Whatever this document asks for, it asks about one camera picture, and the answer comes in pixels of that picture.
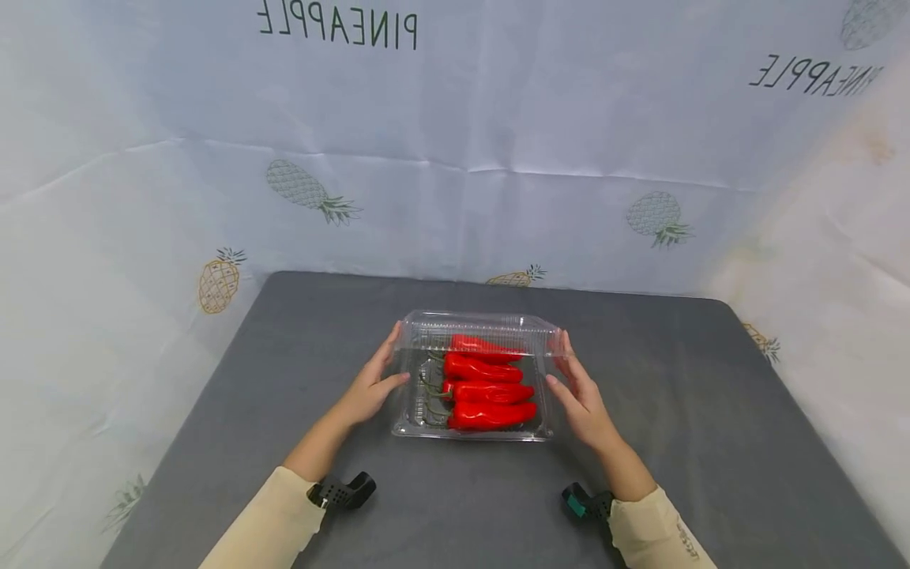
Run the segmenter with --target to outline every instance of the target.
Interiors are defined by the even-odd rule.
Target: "plastic clamshell container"
[[[431,397],[420,381],[439,389],[442,386],[442,361],[450,351],[453,334],[464,334],[501,346],[504,351],[521,355],[511,365],[524,373],[521,381],[534,388],[530,399],[537,404],[531,421],[501,431],[456,431],[449,429],[444,416],[451,403]],[[546,441],[553,435],[545,378],[554,373],[553,358],[559,353],[559,328],[535,316],[415,310],[401,321],[396,344],[399,373],[409,372],[410,381],[399,389],[400,414],[392,433],[402,437],[430,437],[475,441]]]

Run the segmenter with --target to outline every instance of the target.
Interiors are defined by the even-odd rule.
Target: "pineapple text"
[[[321,2],[303,0],[261,0],[262,11],[256,12],[264,22],[260,34],[290,36],[292,30],[309,38],[355,46],[382,46],[417,50],[417,15],[351,7],[323,7]]]
[[[799,84],[804,95],[822,97],[852,97],[859,95],[869,87],[883,66],[837,66],[830,61],[813,61],[811,57],[799,59],[796,56],[781,58],[777,54],[768,54],[769,61],[758,70],[761,76],[751,86],[762,86],[773,89],[780,84],[789,91]]]

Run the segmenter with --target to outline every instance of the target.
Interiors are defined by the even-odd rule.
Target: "forearm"
[[[594,450],[601,461],[610,490],[617,500],[638,502],[657,490],[657,483],[638,453],[622,439],[612,425],[603,434],[601,444]]]
[[[633,569],[710,569],[711,558],[689,531],[638,453],[611,426],[595,449],[615,497],[613,545]]]
[[[279,466],[199,569],[288,569],[325,515],[307,497],[312,485]]]
[[[333,407],[290,452],[284,461],[285,468],[304,480],[319,482],[331,470],[335,455],[353,426],[337,406]]]

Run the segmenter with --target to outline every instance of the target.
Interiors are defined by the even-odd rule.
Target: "gray table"
[[[415,308],[570,330],[621,432],[720,567],[906,567],[721,302],[292,272],[266,283],[102,567],[195,568]],[[392,414],[336,463],[378,490],[327,517],[295,567],[621,566],[561,503],[571,482],[603,489],[564,424],[547,443],[444,442],[391,436]]]

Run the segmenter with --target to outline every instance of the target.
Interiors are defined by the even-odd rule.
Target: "red chili pepper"
[[[510,365],[493,365],[449,352],[442,371],[447,380],[489,381],[491,383],[521,383],[524,373]]]
[[[457,403],[496,403],[512,405],[534,396],[534,388],[520,383],[487,383],[486,381],[449,381],[442,383],[439,397]]]
[[[469,358],[493,364],[509,363],[521,359],[521,354],[515,353],[514,350],[465,334],[452,334],[449,349]]]
[[[515,405],[455,402],[449,416],[449,428],[459,431],[497,431],[530,421],[537,415],[537,405],[526,401]]]

